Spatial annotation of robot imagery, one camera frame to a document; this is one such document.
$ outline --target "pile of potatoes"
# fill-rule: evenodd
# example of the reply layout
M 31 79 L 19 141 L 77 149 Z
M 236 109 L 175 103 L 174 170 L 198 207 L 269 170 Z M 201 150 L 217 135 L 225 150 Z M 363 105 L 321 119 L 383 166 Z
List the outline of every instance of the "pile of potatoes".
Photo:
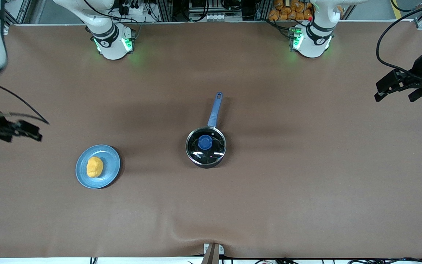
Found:
M 274 9 L 270 11 L 268 19 L 275 20 L 308 20 L 312 17 L 312 4 L 298 0 L 291 0 L 291 6 L 284 5 L 283 0 L 274 0 Z

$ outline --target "yellow stripe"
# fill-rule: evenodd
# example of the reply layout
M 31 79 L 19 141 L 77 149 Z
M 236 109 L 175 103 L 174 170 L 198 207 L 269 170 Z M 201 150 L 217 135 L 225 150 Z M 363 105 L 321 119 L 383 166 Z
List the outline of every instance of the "yellow stripe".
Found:
M 392 1 L 395 3 L 395 5 L 398 6 L 397 0 L 392 0 Z M 401 17 L 400 11 L 396 9 L 393 5 L 392 5 L 392 9 L 393 9 L 393 13 L 395 14 L 395 18 L 399 19 Z

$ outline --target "blue plate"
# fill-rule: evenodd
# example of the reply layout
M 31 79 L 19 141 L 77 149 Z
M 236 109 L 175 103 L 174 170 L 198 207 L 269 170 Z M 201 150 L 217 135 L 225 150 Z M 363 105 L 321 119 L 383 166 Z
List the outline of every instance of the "blue plate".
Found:
M 87 161 L 99 157 L 104 163 L 102 173 L 95 178 L 87 176 Z M 95 145 L 81 154 L 76 163 L 76 177 L 80 184 L 90 189 L 99 189 L 109 185 L 120 171 L 120 156 L 111 146 Z

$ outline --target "tabletop surface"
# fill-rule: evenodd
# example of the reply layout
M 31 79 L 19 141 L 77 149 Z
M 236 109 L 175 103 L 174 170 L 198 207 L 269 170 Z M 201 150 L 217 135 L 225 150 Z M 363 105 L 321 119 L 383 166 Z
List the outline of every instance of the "tabletop surface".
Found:
M 422 99 L 374 101 L 388 24 L 340 23 L 317 59 L 266 23 L 145 25 L 117 61 L 84 27 L 12 26 L 0 84 L 51 125 L 34 122 L 41 143 L 0 142 L 0 257 L 186 256 L 206 242 L 230 257 L 422 257 Z M 381 47 L 406 68 L 421 53 L 412 22 Z M 218 91 L 228 149 L 200 169 L 185 140 Z M 30 113 L 1 90 L 0 110 Z M 123 167 L 91 190 L 75 164 L 97 144 Z

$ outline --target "blue lid knob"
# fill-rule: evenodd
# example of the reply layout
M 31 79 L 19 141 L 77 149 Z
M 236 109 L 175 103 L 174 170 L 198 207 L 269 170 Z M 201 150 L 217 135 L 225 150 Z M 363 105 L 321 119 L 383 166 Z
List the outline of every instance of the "blue lid knob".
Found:
M 202 135 L 198 138 L 198 147 L 202 150 L 208 150 L 211 148 L 212 138 L 208 135 Z

